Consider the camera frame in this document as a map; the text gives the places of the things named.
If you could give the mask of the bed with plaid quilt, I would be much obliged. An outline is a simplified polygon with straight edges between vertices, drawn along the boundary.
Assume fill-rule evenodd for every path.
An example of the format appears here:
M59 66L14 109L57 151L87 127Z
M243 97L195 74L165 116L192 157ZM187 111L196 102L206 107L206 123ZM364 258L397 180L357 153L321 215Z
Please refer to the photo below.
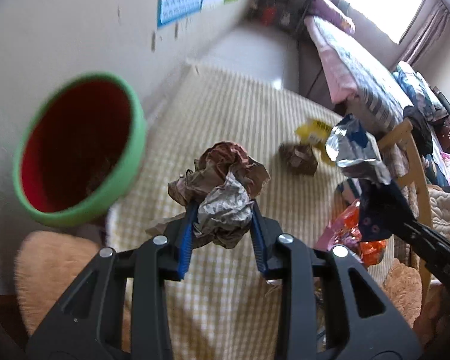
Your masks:
M388 133L412 104L393 74L351 35L318 16L305 26L319 54L331 102L345 104L373 134Z

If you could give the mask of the right purple curtain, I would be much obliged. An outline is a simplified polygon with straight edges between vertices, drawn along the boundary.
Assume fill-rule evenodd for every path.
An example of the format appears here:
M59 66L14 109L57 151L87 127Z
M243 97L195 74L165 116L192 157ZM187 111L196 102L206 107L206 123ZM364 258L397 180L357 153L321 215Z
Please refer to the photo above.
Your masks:
M438 2L428 15L426 21L409 43L400 61L415 66L432 46L438 42L450 23L450 11L443 2Z

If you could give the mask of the blue floral pillow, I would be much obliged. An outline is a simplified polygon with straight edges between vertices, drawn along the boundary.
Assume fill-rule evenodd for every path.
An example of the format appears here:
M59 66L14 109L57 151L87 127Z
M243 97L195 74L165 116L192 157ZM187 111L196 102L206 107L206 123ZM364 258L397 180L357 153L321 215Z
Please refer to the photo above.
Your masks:
M446 108L430 89L428 83L405 61L400 61L393 76L413 105L428 122L436 122L448 115Z

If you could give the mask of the dark brown wrapper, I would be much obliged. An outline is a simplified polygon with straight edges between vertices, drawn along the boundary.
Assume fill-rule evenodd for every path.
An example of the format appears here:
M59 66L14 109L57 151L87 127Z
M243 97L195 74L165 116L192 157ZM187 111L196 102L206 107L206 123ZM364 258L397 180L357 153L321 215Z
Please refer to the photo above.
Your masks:
M318 161L311 145L283 143L279 147L279 155L295 174L313 176L317 171Z

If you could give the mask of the pink snack bag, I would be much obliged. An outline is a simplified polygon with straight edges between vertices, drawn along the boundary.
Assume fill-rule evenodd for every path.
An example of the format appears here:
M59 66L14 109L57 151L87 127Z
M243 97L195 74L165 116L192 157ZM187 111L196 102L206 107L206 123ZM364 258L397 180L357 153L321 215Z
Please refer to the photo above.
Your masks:
M329 251L335 245L344 245L352 252L360 254L361 240L362 234L359 231L356 221L352 220L351 222L347 222L345 219L335 219L323 230L314 248Z

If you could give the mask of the red bin with green rim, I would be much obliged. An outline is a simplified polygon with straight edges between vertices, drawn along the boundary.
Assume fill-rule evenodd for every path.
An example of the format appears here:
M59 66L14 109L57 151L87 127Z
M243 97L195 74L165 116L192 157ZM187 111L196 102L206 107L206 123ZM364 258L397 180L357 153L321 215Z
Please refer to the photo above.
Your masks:
M17 199L49 227L102 217L138 176L146 129L140 100L122 77L75 77L45 100L22 135L13 160Z

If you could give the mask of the red bucket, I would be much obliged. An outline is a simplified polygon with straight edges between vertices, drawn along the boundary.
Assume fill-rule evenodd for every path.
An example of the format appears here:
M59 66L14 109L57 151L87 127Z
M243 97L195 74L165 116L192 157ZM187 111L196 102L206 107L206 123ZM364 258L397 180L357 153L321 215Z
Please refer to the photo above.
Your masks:
M277 13L276 7L264 7L262 9L260 21L264 26L272 26Z

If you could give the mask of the large yellow snack bag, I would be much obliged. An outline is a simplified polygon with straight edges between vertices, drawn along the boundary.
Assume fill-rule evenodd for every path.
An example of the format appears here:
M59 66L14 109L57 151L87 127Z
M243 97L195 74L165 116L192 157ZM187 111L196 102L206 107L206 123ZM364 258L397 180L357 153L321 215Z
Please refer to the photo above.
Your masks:
M326 151L326 142L331 131L332 126L322 120L308 119L295 130L295 133L299 137L301 144L314 147L320 152L320 157L323 162L334 166L335 163L329 158Z

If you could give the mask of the orange plush cushion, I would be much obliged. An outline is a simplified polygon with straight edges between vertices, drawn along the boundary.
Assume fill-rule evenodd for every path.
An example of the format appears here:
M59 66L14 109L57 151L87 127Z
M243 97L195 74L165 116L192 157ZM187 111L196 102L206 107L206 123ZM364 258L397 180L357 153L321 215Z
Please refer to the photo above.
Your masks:
M56 232L37 231L25 238L15 258L14 282L29 335L99 248L88 239Z

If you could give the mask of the silver blue foil bag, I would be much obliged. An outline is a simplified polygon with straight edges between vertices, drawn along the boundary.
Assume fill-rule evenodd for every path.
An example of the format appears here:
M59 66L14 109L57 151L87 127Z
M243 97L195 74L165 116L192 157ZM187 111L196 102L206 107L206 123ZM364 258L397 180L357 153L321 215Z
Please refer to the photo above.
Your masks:
M362 240L381 241L393 236L392 192L401 189L360 121L348 115L338 122L328 137L326 151L341 172L360 185L358 229Z

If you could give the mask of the brown paper ball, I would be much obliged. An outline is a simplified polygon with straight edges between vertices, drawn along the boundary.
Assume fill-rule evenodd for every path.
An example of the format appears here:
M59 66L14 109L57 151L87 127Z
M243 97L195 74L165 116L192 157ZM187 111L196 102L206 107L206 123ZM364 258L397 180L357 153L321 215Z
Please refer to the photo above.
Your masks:
M197 203L193 222L193 247L209 243L233 249L249 230L253 200L270 175L263 164L232 141L209 147L178 180L168 184L168 194L179 205Z

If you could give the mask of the wooden chair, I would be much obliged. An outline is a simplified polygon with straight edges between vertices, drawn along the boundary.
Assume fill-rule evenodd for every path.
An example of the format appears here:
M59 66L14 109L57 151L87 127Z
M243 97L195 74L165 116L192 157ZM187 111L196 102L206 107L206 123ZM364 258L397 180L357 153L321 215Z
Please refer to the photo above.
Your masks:
M378 148L412 213L417 217L418 222L431 228L433 221L427 180L412 136L412 129L410 120L404 119L391 132L379 139ZM422 299L425 300L431 282L431 273L425 267L424 260L418 256L403 236L395 236L394 241L395 256L402 263L418 271L422 284Z

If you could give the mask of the purple pillow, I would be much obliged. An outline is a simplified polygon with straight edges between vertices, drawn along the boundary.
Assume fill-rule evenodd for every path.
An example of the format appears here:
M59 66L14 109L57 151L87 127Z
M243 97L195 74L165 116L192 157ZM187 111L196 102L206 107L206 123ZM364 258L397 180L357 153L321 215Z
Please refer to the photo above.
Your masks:
M355 34L355 25L352 19L344 14L331 0L314 0L310 5L309 14L332 23L348 35Z

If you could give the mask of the black metal shelf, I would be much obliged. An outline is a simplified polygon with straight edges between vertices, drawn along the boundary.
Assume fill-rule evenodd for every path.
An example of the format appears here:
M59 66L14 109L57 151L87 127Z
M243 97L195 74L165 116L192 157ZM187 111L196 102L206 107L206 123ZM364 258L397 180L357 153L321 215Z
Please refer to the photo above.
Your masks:
M261 23L260 17L263 8L276 7L277 13L274 18L274 24L267 27L276 27L298 39L304 32L304 20L312 2L314 0L253 0L247 13L247 18L249 20L258 20Z

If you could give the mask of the yellow checkered table cloth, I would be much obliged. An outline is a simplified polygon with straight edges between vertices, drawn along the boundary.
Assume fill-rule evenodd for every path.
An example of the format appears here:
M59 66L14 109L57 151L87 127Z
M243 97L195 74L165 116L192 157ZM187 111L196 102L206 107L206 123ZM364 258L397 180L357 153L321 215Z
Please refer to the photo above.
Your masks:
M144 166L129 194L111 209L109 243L118 251L145 242L158 221L182 207L168 184L193 167L213 144L233 141L265 166L270 180L258 196L260 211L307 245L343 210L337 186L343 174L321 163L312 177L291 173L280 144L296 139L308 119L330 125L339 116L287 90L248 76L190 67L177 94L148 131ZM280 290L257 271L248 236L231 250L208 244L193 253L181 282L166 286L176 359L271 359L280 313Z

